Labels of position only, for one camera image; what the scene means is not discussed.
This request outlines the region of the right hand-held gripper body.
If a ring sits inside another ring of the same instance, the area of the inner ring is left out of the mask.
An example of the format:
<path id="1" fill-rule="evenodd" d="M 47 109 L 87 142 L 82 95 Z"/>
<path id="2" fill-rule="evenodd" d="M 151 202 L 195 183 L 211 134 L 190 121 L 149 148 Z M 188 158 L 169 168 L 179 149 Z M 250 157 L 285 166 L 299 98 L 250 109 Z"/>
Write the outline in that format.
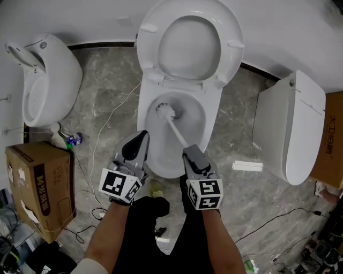
<path id="1" fill-rule="evenodd" d="M 196 210 L 219 209 L 223 199 L 223 180 L 217 171 L 207 175 L 187 172 L 187 196 Z"/>

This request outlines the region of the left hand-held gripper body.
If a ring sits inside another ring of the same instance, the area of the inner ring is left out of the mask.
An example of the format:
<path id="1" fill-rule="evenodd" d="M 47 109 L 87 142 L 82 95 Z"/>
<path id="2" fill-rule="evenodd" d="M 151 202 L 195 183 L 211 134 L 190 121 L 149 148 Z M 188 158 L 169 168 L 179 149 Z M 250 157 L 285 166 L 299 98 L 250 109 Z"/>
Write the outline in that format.
<path id="1" fill-rule="evenodd" d="M 102 169 L 99 192 L 109 196 L 111 202 L 131 205 L 136 194 L 145 185 L 146 178 L 144 166 L 140 169 L 115 159 L 107 168 Z"/>

